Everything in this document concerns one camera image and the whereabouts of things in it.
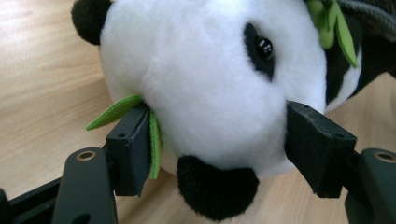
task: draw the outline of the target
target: black eye patch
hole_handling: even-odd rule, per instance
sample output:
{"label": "black eye patch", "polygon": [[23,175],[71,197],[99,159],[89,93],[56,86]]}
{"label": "black eye patch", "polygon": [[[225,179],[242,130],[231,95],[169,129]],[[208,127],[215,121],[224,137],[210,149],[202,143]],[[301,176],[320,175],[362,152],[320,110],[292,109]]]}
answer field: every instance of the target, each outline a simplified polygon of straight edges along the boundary
{"label": "black eye patch", "polygon": [[257,34],[256,29],[250,23],[245,27],[245,44],[247,54],[256,71],[262,72],[272,80],[274,76],[274,47],[269,39]]}

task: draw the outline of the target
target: white fur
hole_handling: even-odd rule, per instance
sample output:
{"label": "white fur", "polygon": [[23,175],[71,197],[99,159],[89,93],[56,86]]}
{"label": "white fur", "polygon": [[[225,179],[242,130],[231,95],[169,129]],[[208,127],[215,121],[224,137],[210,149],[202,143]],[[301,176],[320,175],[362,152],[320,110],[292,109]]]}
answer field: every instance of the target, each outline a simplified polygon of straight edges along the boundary
{"label": "white fur", "polygon": [[[248,22],[273,42],[273,82],[248,57]],[[170,172],[195,155],[261,179],[281,174],[293,167],[287,100],[325,107],[326,60],[302,0],[117,0],[101,57],[113,100],[141,94],[155,111]]]}
{"label": "white fur", "polygon": [[335,97],[326,107],[326,111],[331,111],[341,105],[358,87],[359,77],[361,76],[361,50],[358,52],[358,63],[360,66],[354,68],[350,66],[344,74],[343,84]]}

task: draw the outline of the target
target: stuffed panda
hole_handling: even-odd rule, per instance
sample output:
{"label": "stuffed panda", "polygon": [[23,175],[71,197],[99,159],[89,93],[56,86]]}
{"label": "stuffed panda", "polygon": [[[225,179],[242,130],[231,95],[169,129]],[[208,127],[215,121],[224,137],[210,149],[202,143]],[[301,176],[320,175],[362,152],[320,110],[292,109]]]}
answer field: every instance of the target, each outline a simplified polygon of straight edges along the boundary
{"label": "stuffed panda", "polygon": [[[324,113],[396,76],[396,5],[377,2],[77,0],[72,16],[99,46],[113,101],[140,95],[155,113],[162,168],[185,202],[220,221],[244,213],[260,180],[294,167],[287,101]],[[334,4],[342,12],[324,48],[314,16]]]}

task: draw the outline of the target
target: wooden surface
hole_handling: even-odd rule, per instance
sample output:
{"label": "wooden surface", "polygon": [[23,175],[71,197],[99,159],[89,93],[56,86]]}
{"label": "wooden surface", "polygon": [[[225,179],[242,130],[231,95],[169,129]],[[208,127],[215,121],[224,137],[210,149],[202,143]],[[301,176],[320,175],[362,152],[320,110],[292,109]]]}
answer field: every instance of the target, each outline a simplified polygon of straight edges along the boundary
{"label": "wooden surface", "polygon": [[[0,188],[14,198],[62,174],[69,154],[101,147],[112,125],[84,127],[110,102],[97,48],[70,20],[72,0],[0,1]],[[396,151],[396,80],[379,78],[329,114],[356,149]],[[298,172],[263,181],[254,204],[224,223],[347,223],[341,199],[321,200]],[[196,216],[162,172],[142,198],[117,199],[120,223],[211,223]]]}

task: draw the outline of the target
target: panda head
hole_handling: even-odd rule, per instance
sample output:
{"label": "panda head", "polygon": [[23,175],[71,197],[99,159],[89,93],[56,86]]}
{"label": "panda head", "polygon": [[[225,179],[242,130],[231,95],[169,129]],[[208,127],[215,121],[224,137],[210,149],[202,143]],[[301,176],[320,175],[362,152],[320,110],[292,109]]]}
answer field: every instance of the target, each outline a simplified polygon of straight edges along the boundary
{"label": "panda head", "polygon": [[326,106],[326,56],[303,0],[80,0],[78,33],[100,45],[111,97],[142,95],[162,167],[186,203],[223,220],[261,179],[293,167],[288,100]]}

